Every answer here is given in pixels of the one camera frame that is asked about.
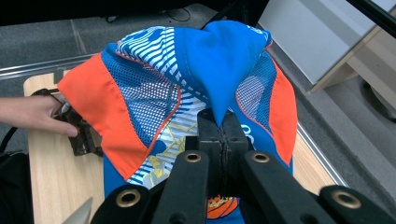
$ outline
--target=hole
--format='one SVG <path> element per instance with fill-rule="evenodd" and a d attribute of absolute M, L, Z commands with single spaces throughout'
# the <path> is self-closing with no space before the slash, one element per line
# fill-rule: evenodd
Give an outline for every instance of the hole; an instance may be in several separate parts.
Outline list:
<path fill-rule="evenodd" d="M 172 224 L 184 224 L 186 223 L 186 216 L 182 213 L 174 213 L 169 217 L 169 223 Z"/>
<path fill-rule="evenodd" d="M 350 209 L 357 209 L 361 207 L 361 201 L 353 196 L 352 194 L 342 191 L 335 190 L 332 193 L 332 198 L 339 204 Z"/>
<path fill-rule="evenodd" d="M 201 155 L 196 153 L 189 153 L 185 156 L 186 161 L 197 162 L 201 160 Z"/>
<path fill-rule="evenodd" d="M 133 201 L 136 198 L 136 196 L 134 196 L 134 194 L 125 194 L 124 196 L 122 196 L 122 201 L 125 203 L 128 203 L 130 201 Z"/>
<path fill-rule="evenodd" d="M 318 224 L 318 220 L 309 214 L 302 214 L 300 216 L 300 220 L 304 223 L 304 224 Z"/>
<path fill-rule="evenodd" d="M 268 162 L 270 158 L 263 153 L 255 153 L 253 154 L 253 160 L 257 162 Z"/>
<path fill-rule="evenodd" d="M 116 203 L 119 207 L 131 207 L 140 201 L 140 193 L 136 189 L 123 190 L 117 195 Z"/>

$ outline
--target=black bag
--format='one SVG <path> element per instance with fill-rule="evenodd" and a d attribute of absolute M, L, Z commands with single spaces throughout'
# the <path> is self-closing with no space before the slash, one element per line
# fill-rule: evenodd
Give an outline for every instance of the black bag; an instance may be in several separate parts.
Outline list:
<path fill-rule="evenodd" d="M 29 156 L 22 151 L 5 152 L 16 130 L 11 128 L 0 145 L 0 222 L 31 224 L 34 219 Z"/>

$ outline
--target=striped pattern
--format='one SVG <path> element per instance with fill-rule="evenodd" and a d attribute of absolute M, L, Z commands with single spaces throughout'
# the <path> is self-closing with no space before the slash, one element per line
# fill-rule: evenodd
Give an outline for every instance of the striped pattern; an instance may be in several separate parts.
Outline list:
<path fill-rule="evenodd" d="M 175 28 L 155 26 L 125 36 L 117 47 L 123 57 L 149 64 L 178 86 L 200 99 L 207 99 L 203 90 L 181 74 L 175 52 Z"/>
<path fill-rule="evenodd" d="M 164 126 L 157 139 L 164 142 L 166 149 L 161 153 L 151 153 L 128 182 L 151 189 L 165 180 L 172 170 L 177 155 L 185 150 L 185 136 L 197 134 L 197 114 L 205 107 L 205 103 L 182 90 L 179 109 Z"/>

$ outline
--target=orange logo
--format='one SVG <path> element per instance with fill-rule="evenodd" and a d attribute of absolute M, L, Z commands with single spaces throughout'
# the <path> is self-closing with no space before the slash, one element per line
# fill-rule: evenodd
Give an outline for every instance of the orange logo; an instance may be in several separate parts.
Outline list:
<path fill-rule="evenodd" d="M 216 219 L 226 217 L 238 206 L 236 198 L 217 196 L 209 199 L 207 203 L 207 218 Z"/>

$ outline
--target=mesh panel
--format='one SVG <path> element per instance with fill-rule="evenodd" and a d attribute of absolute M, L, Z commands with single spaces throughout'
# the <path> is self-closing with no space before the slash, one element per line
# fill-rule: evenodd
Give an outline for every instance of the mesh panel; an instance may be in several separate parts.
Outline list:
<path fill-rule="evenodd" d="M 253 72 L 239 85 L 236 95 L 241 109 L 269 132 L 268 122 L 272 88 L 276 69 L 267 52 L 263 52 Z"/>
<path fill-rule="evenodd" d="M 102 59 L 120 88 L 134 130 L 149 147 L 177 105 L 177 85 L 149 66 L 109 55 L 105 50 Z"/>

